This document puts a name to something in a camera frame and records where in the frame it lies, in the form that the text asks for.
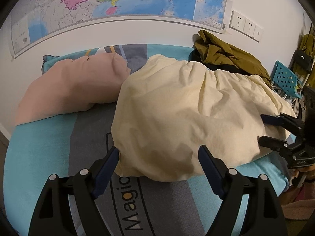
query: pink pillowcase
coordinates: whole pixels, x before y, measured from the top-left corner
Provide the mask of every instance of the pink pillowcase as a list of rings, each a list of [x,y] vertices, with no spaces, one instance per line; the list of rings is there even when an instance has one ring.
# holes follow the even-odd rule
[[[115,102],[129,75],[127,62],[117,53],[58,61],[28,87],[15,124],[86,111],[95,103]]]

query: white wall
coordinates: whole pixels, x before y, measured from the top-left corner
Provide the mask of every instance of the white wall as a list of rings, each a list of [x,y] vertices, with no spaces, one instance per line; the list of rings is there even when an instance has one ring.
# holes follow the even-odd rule
[[[260,43],[228,29],[216,34],[256,56],[271,72],[276,60],[289,65],[297,49],[299,35],[307,33],[310,20],[297,0],[232,0],[233,10],[264,28]],[[199,28],[169,22],[107,22],[75,29],[52,37],[12,60],[6,27],[0,30],[0,130],[10,138],[14,114],[29,84],[41,76],[45,54],[62,56],[100,46],[152,43],[193,46],[193,35]]]

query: bed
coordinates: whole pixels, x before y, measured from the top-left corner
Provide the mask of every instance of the bed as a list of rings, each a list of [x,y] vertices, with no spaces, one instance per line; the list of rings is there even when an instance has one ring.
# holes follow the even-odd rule
[[[47,55],[42,73],[59,60],[93,55],[100,49],[119,53],[127,60],[131,73],[155,54],[188,60],[193,51],[180,46],[135,44],[96,48],[61,57]],[[74,175],[103,158],[113,146],[111,124],[115,106],[116,103],[97,104],[86,112],[62,114],[15,128],[5,159],[4,203],[7,218],[20,235],[28,235],[34,207],[50,174]],[[246,176],[268,175],[277,195],[289,184],[275,152],[237,169]],[[135,197],[133,210],[124,208],[126,191],[121,189],[122,185],[130,186],[128,194]],[[74,198],[69,199],[77,233],[85,235]],[[240,233],[247,201],[248,197],[244,196],[233,235]],[[96,204],[114,236],[195,236],[204,235],[209,229],[221,200],[213,193],[205,176],[162,183],[145,177],[120,178],[114,174]]]

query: orange stripe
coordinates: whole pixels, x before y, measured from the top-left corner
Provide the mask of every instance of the orange stripe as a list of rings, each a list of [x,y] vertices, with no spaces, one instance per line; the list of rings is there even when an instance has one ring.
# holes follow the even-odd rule
[[[111,46],[111,51],[112,51],[112,53],[116,53],[114,46]]]
[[[88,56],[92,49],[88,50],[84,56]]]

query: map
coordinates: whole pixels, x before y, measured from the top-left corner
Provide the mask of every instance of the map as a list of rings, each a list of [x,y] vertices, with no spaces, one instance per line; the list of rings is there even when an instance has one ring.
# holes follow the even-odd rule
[[[190,20],[221,30],[227,0],[19,0],[11,11],[17,54],[63,28],[100,18],[157,15]]]

